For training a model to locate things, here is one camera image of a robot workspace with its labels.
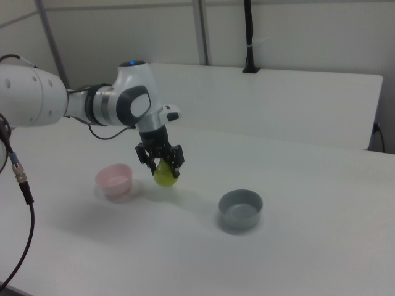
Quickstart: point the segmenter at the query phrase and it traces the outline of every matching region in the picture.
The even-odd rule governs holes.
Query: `cable connector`
[[[15,174],[15,178],[17,179],[18,183],[23,183],[27,181],[27,177],[25,174],[25,170],[20,162],[17,162],[12,165],[12,171]]]
[[[20,162],[13,163],[12,164],[12,171],[15,174],[15,178],[17,179],[17,182],[19,184],[19,188],[22,191],[23,197],[25,198],[26,204],[30,205],[33,202],[33,196],[31,195],[30,192],[30,186],[27,181],[26,173],[25,170],[23,169],[23,166]]]

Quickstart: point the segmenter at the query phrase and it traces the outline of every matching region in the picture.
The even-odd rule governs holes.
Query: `black pole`
[[[247,59],[246,68],[244,68],[243,73],[257,73],[260,68],[254,65],[254,49],[252,47],[254,25],[252,22],[251,0],[244,0],[244,13],[246,14]]]

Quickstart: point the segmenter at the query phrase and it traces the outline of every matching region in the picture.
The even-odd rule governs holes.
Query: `table surface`
[[[67,118],[16,129],[36,231],[11,284],[32,295],[393,295],[393,155],[173,125],[168,132],[186,162],[176,185],[163,188],[138,161],[136,131],[100,141]],[[113,163],[132,167],[135,189],[110,201],[94,176]],[[30,216],[9,166],[0,187],[4,279]],[[264,201],[247,232],[218,220],[219,199],[239,188]]]
[[[333,147],[368,148],[378,75],[150,64],[175,125]]]

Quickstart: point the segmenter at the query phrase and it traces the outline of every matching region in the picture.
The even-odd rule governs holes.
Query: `white wall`
[[[111,83],[116,77],[116,65],[129,59],[201,64],[201,43],[196,35],[199,28],[195,26],[197,1],[43,0],[43,4],[66,74],[76,88]],[[204,3],[212,65],[243,67],[246,55],[243,1]],[[258,66],[384,77],[377,121],[381,123],[387,151],[395,153],[395,2],[253,3],[255,39],[268,38],[255,45]],[[24,28],[27,37],[31,36],[27,26]],[[30,52],[21,44],[18,48]],[[378,140],[376,135],[375,150],[381,150]]]
[[[73,88],[112,83],[117,65],[131,59],[199,64],[191,1],[45,1],[44,5]]]
[[[0,56],[4,54],[18,54],[58,75],[34,0],[1,1]]]
[[[212,65],[243,67],[243,6],[206,2]],[[384,76],[377,120],[395,153],[394,2],[253,5],[252,14],[254,39],[268,38],[254,46],[260,67]]]

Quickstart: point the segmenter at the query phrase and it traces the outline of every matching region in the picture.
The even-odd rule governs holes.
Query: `bowl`
[[[105,195],[115,197],[130,190],[131,175],[130,166],[118,163],[103,168],[94,180]]]
[[[238,189],[226,193],[218,207],[227,225],[235,229],[247,229],[258,223],[263,201],[254,191]]]

